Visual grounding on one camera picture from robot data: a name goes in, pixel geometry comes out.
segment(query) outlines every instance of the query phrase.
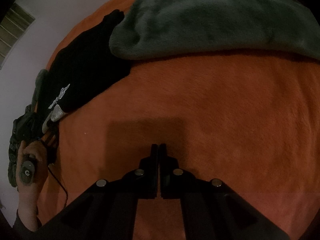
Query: slatted panel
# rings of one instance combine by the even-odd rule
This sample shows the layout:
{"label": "slatted panel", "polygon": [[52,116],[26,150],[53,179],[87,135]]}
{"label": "slatted panel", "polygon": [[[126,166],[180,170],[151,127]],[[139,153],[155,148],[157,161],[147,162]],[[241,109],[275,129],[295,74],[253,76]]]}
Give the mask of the slatted panel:
{"label": "slatted panel", "polygon": [[5,56],[33,21],[34,18],[17,4],[7,12],[0,23],[0,70]]}

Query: round metal bolt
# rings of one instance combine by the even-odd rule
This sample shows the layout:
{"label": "round metal bolt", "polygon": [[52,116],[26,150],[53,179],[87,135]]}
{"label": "round metal bolt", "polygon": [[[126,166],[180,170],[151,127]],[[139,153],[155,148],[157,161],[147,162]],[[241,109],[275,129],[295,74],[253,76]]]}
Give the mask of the round metal bolt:
{"label": "round metal bolt", "polygon": [[175,170],[173,170],[173,174],[176,176],[180,176],[183,174],[183,170],[182,169],[175,169]]}
{"label": "round metal bolt", "polygon": [[220,179],[213,179],[211,180],[211,184],[214,187],[220,187],[222,185],[222,181]]}
{"label": "round metal bolt", "polygon": [[144,170],[142,169],[136,169],[134,171],[134,174],[136,174],[137,176],[142,176],[144,174]]}
{"label": "round metal bolt", "polygon": [[107,184],[107,181],[104,180],[104,179],[99,179],[99,180],[96,182],[96,185],[97,185],[98,187],[104,187],[106,184]]}

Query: person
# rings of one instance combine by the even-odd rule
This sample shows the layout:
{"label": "person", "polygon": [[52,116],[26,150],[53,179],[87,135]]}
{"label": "person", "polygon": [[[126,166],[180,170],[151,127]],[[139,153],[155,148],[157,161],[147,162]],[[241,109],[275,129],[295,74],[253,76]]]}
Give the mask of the person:
{"label": "person", "polygon": [[[33,154],[37,160],[34,181],[29,186],[24,185],[19,177],[24,154]],[[13,225],[13,229],[21,239],[32,238],[33,232],[37,231],[38,228],[42,226],[37,217],[37,202],[47,177],[47,150],[44,145],[40,141],[35,141],[27,146],[26,142],[22,141],[18,151],[16,170],[19,205],[17,218]]]}

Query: white logo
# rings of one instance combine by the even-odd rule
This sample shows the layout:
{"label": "white logo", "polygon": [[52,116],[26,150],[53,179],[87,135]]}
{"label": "white logo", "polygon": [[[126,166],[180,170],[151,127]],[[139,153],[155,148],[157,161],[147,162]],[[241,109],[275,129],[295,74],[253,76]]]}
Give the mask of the white logo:
{"label": "white logo", "polygon": [[70,84],[66,88],[61,88],[59,96],[53,101],[53,103],[49,106],[48,109],[51,109],[58,102],[58,100],[64,96],[64,94],[66,93],[69,86],[70,86]]}

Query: green blanket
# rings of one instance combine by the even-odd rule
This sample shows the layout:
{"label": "green blanket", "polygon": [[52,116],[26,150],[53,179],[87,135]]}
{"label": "green blanket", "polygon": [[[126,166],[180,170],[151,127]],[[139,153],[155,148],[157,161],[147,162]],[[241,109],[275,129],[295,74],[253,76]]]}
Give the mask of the green blanket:
{"label": "green blanket", "polygon": [[133,60],[241,48],[320,59],[320,26],[296,0],[135,0],[109,46]]}

